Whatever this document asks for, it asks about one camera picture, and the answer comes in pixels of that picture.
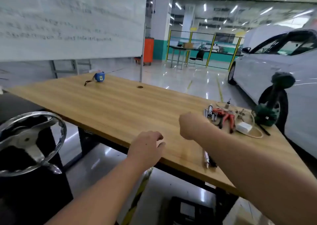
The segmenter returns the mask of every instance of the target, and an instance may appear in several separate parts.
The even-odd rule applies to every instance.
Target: tape measure
[[[87,83],[92,82],[93,80],[96,80],[97,82],[103,82],[105,80],[105,72],[102,71],[96,73],[91,80],[85,82],[84,86],[86,86]]]

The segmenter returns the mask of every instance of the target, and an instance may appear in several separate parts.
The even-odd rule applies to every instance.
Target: white power adapter
[[[251,131],[251,129],[252,129],[252,125],[245,122],[240,122],[239,124],[236,125],[236,130],[243,134],[248,134],[249,131]]]

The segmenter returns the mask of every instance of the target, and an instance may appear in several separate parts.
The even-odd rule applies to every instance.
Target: office chair
[[[201,61],[201,64],[203,64],[204,54],[205,54],[205,51],[200,50],[198,51],[196,58],[189,58],[189,59],[195,61],[195,64],[196,64],[196,60]]]

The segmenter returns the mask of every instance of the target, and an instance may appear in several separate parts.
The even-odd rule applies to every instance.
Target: car wheel
[[[233,74],[235,72],[236,64],[232,64],[231,69],[228,74],[228,83],[231,85],[236,85],[236,82],[233,79]]]
[[[270,87],[269,89],[266,89],[263,94],[261,95],[260,99],[259,99],[259,104],[263,103],[266,104],[268,97],[270,95],[270,92],[272,90],[272,87]],[[278,113],[278,119],[277,122],[275,123],[275,125],[277,126],[277,128],[280,130],[280,132],[282,132],[282,134],[284,134],[284,130],[285,130],[285,123],[286,123],[286,119],[287,119],[287,115],[288,115],[288,100],[287,100],[287,94],[285,91],[282,91],[278,101],[275,104],[275,107],[273,108],[277,113]]]

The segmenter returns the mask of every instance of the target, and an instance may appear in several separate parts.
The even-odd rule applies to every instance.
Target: car side mirror
[[[242,52],[248,54],[250,52],[251,48],[247,47],[247,48],[243,48]]]

